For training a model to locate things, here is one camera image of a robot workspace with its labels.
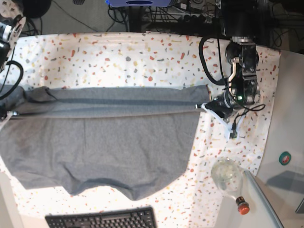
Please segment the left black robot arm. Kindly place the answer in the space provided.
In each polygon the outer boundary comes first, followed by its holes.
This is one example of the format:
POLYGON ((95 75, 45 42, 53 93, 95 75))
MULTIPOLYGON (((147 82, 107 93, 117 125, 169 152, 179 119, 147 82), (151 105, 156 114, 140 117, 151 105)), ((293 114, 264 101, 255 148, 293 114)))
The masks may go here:
POLYGON ((241 109, 255 112, 263 109, 254 106, 259 96, 259 55, 254 42, 259 33, 259 9, 257 0, 217 0, 215 3, 214 22, 221 26, 217 31, 230 39, 225 50, 225 58, 231 66, 230 75, 216 80, 210 74, 203 52, 208 37, 203 37, 199 43, 199 57, 209 81, 224 87, 223 93, 205 107, 226 120, 241 109))

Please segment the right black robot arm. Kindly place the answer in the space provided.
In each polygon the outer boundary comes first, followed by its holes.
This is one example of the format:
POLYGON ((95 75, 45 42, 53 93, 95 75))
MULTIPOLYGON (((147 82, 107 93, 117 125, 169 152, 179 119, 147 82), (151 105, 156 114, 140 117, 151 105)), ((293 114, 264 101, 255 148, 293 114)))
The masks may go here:
POLYGON ((24 70, 20 63, 9 60, 13 56, 14 48, 26 22, 23 15, 21 0, 2 0, 0 2, 0 70, 5 66, 15 65, 19 68, 19 77, 12 88, 1 95, 1 100, 8 97, 19 85, 23 78, 24 70))

